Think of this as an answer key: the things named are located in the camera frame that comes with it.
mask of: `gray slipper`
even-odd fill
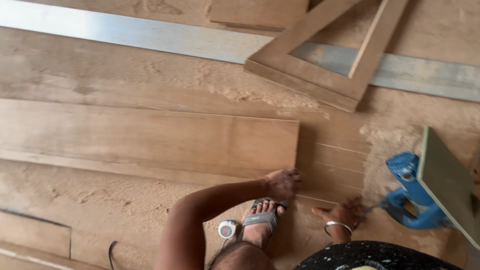
[[[250,207],[250,210],[252,208],[256,208],[258,204],[260,203],[263,203],[264,201],[272,201],[272,199],[268,198],[268,197],[265,197],[265,198],[260,198],[260,199],[256,199],[253,204],[252,204],[252,207]],[[288,200],[284,200],[284,201],[281,201],[279,203],[276,203],[276,207],[270,211],[270,212],[263,212],[263,213],[259,213],[259,214],[253,214],[253,215],[248,215],[245,217],[245,221],[243,222],[243,227],[247,226],[247,225],[251,225],[251,224],[257,224],[257,223],[261,223],[261,222],[268,222],[268,225],[270,225],[270,230],[273,231],[275,230],[276,228],[276,222],[277,222],[277,219],[276,219],[276,208],[278,206],[283,206],[285,208],[285,210],[287,210],[287,207],[288,207]]]

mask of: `silver bangle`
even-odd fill
[[[336,222],[336,221],[329,221],[329,222],[325,223],[324,229],[325,229],[325,232],[326,232],[326,233],[328,234],[328,236],[330,236],[330,237],[331,237],[332,235],[331,235],[331,234],[328,232],[328,230],[327,230],[327,227],[330,226],[330,225],[342,225],[342,226],[344,226],[345,228],[347,228],[347,229],[350,231],[350,234],[353,233],[352,229],[351,229],[350,227],[346,226],[345,224],[343,224],[343,223],[341,223],[341,222]]]

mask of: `measuring tape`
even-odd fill
[[[237,223],[234,220],[222,221],[218,226],[218,234],[224,239],[232,239],[236,229]]]

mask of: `blue power tool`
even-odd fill
[[[432,197],[417,181],[419,157],[413,152],[402,152],[386,161],[388,169],[402,185],[390,192],[380,207],[398,223],[411,229],[454,228],[454,225]],[[409,200],[417,210],[413,215],[404,208]]]

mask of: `person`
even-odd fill
[[[295,169],[279,170],[257,180],[221,184],[185,196],[168,214],[154,269],[204,269],[202,223],[240,203],[256,200],[245,219],[241,239],[223,248],[211,262],[210,269],[274,270],[265,251],[277,219],[288,210],[287,203],[280,202],[294,197],[300,184]],[[336,206],[331,212],[313,208],[313,213],[323,218],[332,245],[311,255],[294,270],[460,270],[438,258],[399,245],[351,241],[351,230],[360,208],[360,196]]]

